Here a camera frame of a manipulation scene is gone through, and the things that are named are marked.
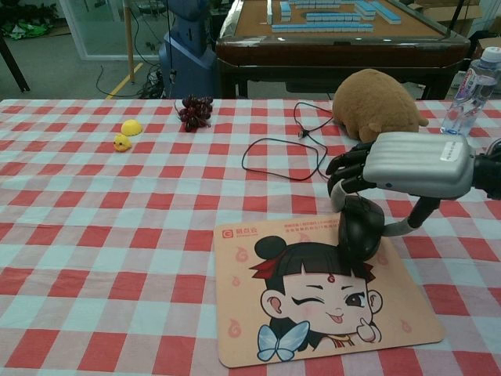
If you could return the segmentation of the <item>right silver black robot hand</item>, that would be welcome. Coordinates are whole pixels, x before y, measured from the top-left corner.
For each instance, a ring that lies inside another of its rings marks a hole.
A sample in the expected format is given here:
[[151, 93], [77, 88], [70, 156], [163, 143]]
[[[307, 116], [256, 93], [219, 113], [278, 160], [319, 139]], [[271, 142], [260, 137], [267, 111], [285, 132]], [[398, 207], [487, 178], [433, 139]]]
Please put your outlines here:
[[475, 151], [461, 135], [385, 132], [331, 160], [326, 174], [331, 206], [342, 212], [347, 195], [379, 188], [419, 198], [411, 213], [384, 227], [385, 237], [419, 228], [442, 200], [474, 186]]

